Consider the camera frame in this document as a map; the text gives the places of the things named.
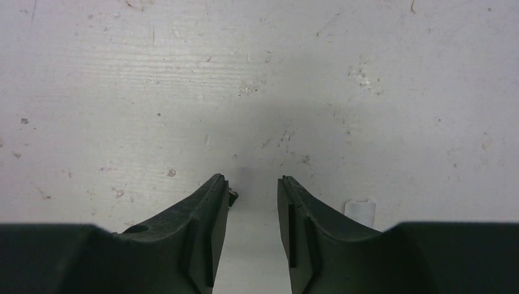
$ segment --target small white object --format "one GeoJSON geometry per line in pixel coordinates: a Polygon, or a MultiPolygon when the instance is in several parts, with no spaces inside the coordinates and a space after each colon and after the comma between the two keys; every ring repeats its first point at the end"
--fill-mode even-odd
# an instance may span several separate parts
{"type": "Polygon", "coordinates": [[[375,203],[371,200],[348,200],[344,203],[344,215],[350,219],[373,228],[375,223],[375,203]]]}

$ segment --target scratch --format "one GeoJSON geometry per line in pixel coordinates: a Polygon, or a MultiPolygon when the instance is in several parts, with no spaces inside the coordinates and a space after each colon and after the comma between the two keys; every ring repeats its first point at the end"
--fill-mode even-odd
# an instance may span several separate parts
{"type": "Polygon", "coordinates": [[[415,0],[413,0],[413,2],[411,3],[411,12],[414,13],[414,14],[416,14],[416,10],[414,10],[414,8],[413,8],[413,6],[414,6],[414,1],[415,1],[415,0]]]}
{"type": "Polygon", "coordinates": [[[337,14],[334,15],[334,17],[332,17],[332,19],[330,19],[318,32],[317,34],[315,34],[316,37],[319,37],[319,35],[322,33],[323,29],[326,29],[328,28],[329,26],[333,25],[336,21],[337,21],[337,17],[341,14],[342,12],[339,12],[337,14]]]}
{"type": "Polygon", "coordinates": [[[474,0],[467,0],[465,2],[456,4],[456,5],[453,5],[453,6],[446,7],[444,9],[441,9],[439,11],[436,11],[436,12],[433,12],[433,13],[429,14],[429,17],[435,16],[437,14],[444,13],[444,12],[447,12],[447,11],[452,12],[453,10],[455,10],[455,9],[461,7],[461,6],[465,6],[465,5],[467,5],[469,3],[472,3],[472,2],[474,2],[474,0]]]}
{"type": "Polygon", "coordinates": [[[211,18],[211,0],[206,0],[206,15],[211,18]]]}
{"type": "Polygon", "coordinates": [[[36,14],[36,6],[38,5],[38,0],[34,0],[34,7],[32,8],[32,16],[31,16],[31,24],[34,21],[34,14],[36,14]]]}

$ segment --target stain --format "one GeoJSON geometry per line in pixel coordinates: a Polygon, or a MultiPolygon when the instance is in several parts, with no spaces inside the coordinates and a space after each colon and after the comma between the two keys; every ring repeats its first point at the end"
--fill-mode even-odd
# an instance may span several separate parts
{"type": "Polygon", "coordinates": [[[482,144],[481,149],[484,151],[488,150],[490,146],[492,145],[492,138],[487,138],[482,144]]]}
{"type": "Polygon", "coordinates": [[[168,171],[168,176],[169,176],[170,178],[172,178],[172,177],[174,177],[174,176],[176,176],[176,175],[177,175],[177,171],[176,171],[176,170],[171,169],[171,170],[168,171]]]}
{"type": "Polygon", "coordinates": [[[268,139],[267,141],[265,141],[265,142],[261,145],[261,149],[264,149],[266,146],[268,146],[270,142],[271,142],[270,139],[268,139]]]}
{"type": "Polygon", "coordinates": [[[119,199],[119,198],[121,198],[122,196],[124,196],[124,190],[116,190],[116,191],[115,191],[115,198],[116,198],[116,199],[119,199]]]}
{"type": "Polygon", "coordinates": [[[312,164],[310,163],[310,156],[309,155],[305,155],[299,162],[302,163],[302,164],[306,164],[308,166],[312,166],[312,164]]]}
{"type": "Polygon", "coordinates": [[[251,92],[258,92],[258,87],[254,86],[252,82],[242,80],[240,82],[238,96],[246,95],[248,96],[251,92]]]}
{"type": "Polygon", "coordinates": [[[35,188],[36,188],[36,190],[38,190],[38,193],[42,196],[42,199],[43,199],[43,200],[49,200],[50,198],[52,198],[52,196],[47,195],[47,194],[45,193],[45,191],[42,190],[40,187],[36,186],[35,188]]]}

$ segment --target white surface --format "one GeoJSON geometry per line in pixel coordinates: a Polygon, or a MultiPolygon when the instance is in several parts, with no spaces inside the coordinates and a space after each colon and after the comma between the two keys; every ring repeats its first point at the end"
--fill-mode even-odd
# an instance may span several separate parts
{"type": "Polygon", "coordinates": [[[373,228],[375,206],[376,203],[371,200],[348,200],[344,203],[344,215],[366,227],[373,228]]]}
{"type": "Polygon", "coordinates": [[[380,230],[519,221],[519,2],[411,2],[0,2],[0,221],[121,231],[223,173],[215,293],[289,293],[283,174],[380,230]]]}

